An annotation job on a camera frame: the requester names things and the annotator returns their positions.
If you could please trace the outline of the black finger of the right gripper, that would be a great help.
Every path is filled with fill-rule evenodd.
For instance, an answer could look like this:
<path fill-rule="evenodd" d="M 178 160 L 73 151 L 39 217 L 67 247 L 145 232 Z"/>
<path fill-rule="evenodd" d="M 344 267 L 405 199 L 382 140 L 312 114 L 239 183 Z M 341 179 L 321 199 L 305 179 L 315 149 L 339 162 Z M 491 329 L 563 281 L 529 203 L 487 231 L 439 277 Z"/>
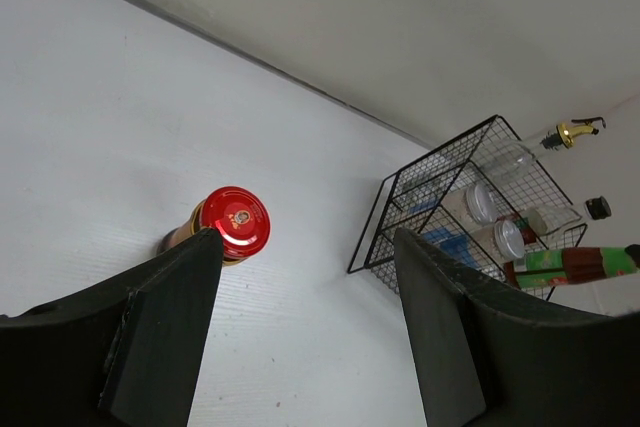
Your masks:
<path fill-rule="evenodd" d="M 624 252 L 629 257 L 629 269 L 627 274 L 635 274 L 639 272 L 640 268 L 640 245 L 631 244 L 624 249 Z"/>

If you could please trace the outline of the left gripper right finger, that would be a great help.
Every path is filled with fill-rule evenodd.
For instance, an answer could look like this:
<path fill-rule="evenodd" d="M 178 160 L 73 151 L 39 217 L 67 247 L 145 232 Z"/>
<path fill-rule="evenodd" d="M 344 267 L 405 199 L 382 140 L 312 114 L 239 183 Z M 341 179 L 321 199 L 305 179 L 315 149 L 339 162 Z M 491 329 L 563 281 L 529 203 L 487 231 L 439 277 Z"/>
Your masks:
<path fill-rule="evenodd" d="M 635 426 L 639 316 L 541 300 L 401 228 L 394 262 L 431 426 Z"/>

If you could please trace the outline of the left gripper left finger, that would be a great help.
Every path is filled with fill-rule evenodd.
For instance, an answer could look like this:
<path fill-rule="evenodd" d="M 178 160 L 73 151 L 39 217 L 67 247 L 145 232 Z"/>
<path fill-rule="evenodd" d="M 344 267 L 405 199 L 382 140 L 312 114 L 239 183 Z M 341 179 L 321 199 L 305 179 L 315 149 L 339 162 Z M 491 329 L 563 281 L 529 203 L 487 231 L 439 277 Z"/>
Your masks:
<path fill-rule="evenodd" d="M 205 229 L 72 295 L 1 319 L 5 426 L 184 426 L 222 272 Z"/>

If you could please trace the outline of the dark soy sauce bottle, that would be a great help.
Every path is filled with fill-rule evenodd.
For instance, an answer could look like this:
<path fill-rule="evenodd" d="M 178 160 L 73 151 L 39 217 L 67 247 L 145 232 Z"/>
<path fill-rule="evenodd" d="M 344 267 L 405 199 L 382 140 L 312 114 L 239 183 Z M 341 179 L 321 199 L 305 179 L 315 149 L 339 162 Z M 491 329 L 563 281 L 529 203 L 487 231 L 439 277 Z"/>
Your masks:
<path fill-rule="evenodd" d="M 599 196 L 563 207 L 532 206 L 524 211 L 505 215 L 501 220 L 512 221 L 520 230 L 526 245 L 542 241 L 550 246 L 560 240 L 566 231 L 611 216 L 608 201 L 604 196 Z"/>

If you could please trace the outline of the green label sauce bottle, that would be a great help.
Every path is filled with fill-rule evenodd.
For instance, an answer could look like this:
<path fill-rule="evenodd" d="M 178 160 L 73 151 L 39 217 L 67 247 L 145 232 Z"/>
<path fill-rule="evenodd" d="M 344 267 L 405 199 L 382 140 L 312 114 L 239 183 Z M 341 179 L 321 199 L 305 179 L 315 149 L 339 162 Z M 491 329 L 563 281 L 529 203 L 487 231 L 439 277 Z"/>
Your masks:
<path fill-rule="evenodd" d="M 579 285 L 628 275 L 626 247 L 573 247 L 526 254 L 504 265 L 507 282 L 520 290 Z"/>

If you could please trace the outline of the silver lid shaker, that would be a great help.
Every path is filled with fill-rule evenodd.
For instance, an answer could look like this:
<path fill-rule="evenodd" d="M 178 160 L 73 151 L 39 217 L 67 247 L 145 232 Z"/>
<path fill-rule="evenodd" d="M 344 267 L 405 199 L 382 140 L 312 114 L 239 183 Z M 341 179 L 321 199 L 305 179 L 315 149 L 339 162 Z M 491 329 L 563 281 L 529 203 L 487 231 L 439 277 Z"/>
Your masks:
<path fill-rule="evenodd" d="M 498 214 L 493 197 L 483 183 L 474 183 L 446 194 L 441 205 L 465 229 L 490 225 Z"/>
<path fill-rule="evenodd" d="M 471 238 L 498 264 L 506 264 L 525 255 L 524 239 L 510 220 L 500 220 L 471 234 Z"/>

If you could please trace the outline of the clear glass oil bottle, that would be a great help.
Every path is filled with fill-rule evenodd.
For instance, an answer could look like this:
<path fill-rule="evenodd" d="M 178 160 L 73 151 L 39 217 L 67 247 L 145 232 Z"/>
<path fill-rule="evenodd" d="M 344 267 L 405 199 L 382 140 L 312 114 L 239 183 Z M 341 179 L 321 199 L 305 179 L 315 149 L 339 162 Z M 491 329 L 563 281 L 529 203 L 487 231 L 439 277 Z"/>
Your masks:
<path fill-rule="evenodd" d="M 596 136 L 606 128 L 603 117 L 571 119 L 523 140 L 500 139 L 488 144 L 478 167 L 494 185 L 507 185 L 526 176 L 542 158 L 569 150 L 581 136 Z"/>

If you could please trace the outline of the red lid jar back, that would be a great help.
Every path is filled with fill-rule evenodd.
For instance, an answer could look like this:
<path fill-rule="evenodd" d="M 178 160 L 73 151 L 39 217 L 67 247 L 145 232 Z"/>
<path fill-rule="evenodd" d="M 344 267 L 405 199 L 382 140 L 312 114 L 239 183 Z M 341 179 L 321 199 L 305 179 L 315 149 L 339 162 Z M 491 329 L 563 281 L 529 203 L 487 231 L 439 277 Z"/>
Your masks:
<path fill-rule="evenodd" d="M 160 255 L 202 229 L 216 229 L 222 237 L 225 267 L 237 265 L 258 254 L 267 245 L 271 222 L 260 199 L 238 186 L 225 186 L 196 205 L 189 219 L 160 241 Z"/>

